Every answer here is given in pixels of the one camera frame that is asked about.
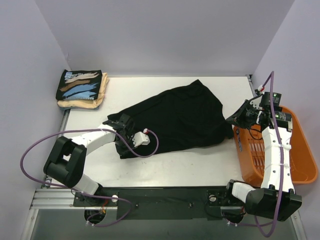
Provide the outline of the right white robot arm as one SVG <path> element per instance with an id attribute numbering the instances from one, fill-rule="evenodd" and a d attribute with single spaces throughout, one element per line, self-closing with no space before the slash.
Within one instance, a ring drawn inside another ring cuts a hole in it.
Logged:
<path id="1" fill-rule="evenodd" d="M 291 177 L 290 150 L 293 130 L 291 114 L 279 106 L 281 94 L 264 92 L 245 100 L 227 122 L 236 129 L 260 126 L 264 144 L 264 175 L 261 186 L 230 180 L 223 199 L 229 205 L 238 201 L 246 213 L 258 217 L 287 220 L 302 205 Z"/>

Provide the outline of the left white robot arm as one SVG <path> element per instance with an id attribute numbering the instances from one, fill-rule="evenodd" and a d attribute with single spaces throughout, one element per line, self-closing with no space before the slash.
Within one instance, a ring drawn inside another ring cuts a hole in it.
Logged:
<path id="1" fill-rule="evenodd" d="M 134 127 L 133 119 L 122 114 L 118 119 L 103 122 L 98 131 L 73 138 L 61 136 L 56 140 L 43 171 L 66 187 L 84 192 L 85 200 L 91 206 L 98 206 L 103 200 L 103 193 L 100 191 L 102 187 L 84 174 L 86 156 L 109 143 L 115 143 L 119 155 L 127 154 L 129 148 L 126 143 L 134 148 Z"/>

